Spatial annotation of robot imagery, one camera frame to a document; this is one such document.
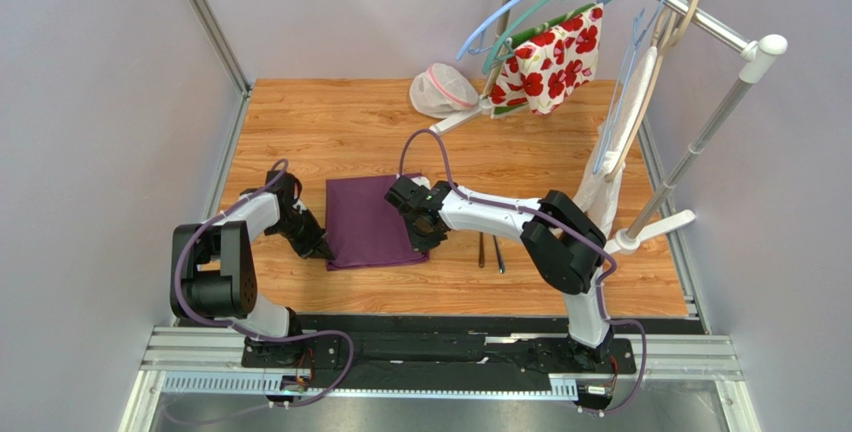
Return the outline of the purple cloth napkin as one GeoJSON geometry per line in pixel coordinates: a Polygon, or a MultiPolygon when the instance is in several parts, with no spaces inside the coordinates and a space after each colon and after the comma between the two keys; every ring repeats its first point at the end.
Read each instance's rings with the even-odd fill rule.
{"type": "Polygon", "coordinates": [[[408,266],[429,260],[413,250],[403,218],[385,199],[395,175],[326,181],[328,271],[408,266]]]}

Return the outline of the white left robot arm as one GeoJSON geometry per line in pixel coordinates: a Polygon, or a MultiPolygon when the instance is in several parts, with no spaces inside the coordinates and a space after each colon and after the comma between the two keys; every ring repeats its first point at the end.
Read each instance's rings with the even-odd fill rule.
{"type": "Polygon", "coordinates": [[[302,259],[335,259],[301,192],[293,174],[273,168],[263,187],[245,191],[230,208],[203,223],[178,226],[172,237],[174,315],[233,328],[254,340],[294,341],[302,333],[297,315],[259,291],[252,243],[279,235],[302,259]]]}

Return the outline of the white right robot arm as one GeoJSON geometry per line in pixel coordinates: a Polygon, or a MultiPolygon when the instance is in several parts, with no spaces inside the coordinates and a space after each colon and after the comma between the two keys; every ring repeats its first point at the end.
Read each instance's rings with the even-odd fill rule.
{"type": "Polygon", "coordinates": [[[437,248],[451,231],[475,231],[524,246],[540,277],[564,299],[569,337],[603,352],[613,332],[601,306],[598,279],[611,262],[607,239],[564,193],[508,198],[449,181],[399,176],[384,199],[402,217],[416,252],[437,248]]]}

